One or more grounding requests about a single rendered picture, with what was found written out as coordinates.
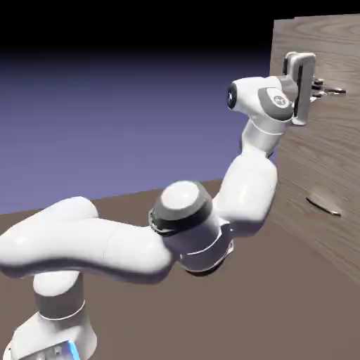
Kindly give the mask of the grey-brown wooden cabinet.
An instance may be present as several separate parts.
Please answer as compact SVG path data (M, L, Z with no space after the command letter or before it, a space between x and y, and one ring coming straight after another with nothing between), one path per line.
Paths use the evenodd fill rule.
M290 129L291 128L287 130L285 136L282 138L281 144L287 139ZM328 162L332 168L339 171L340 176L343 176L346 181L353 183L355 189L360 190L360 154L358 156L345 157L341 154L332 155L321 150L313 150L318 151L320 155L328 157Z

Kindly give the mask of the wooden drawer front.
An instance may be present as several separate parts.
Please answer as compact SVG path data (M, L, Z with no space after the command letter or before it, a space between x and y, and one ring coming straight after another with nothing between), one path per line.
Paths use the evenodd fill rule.
M270 73L281 72L290 51L315 53L314 75L344 95L325 95L309 106L309 120L290 129L289 148L317 149L345 157L360 154L360 15L327 15L276 20Z
M318 151L282 142L276 155L279 186L273 218L360 286L360 190L328 161ZM330 198L342 216L307 202L310 193Z

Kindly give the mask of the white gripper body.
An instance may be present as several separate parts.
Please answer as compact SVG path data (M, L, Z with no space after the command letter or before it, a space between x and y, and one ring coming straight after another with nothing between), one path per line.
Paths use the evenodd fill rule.
M316 67L314 53L296 53L292 60L293 75L296 76L298 97L294 107L293 124L304 126L307 124L310 110L312 81Z

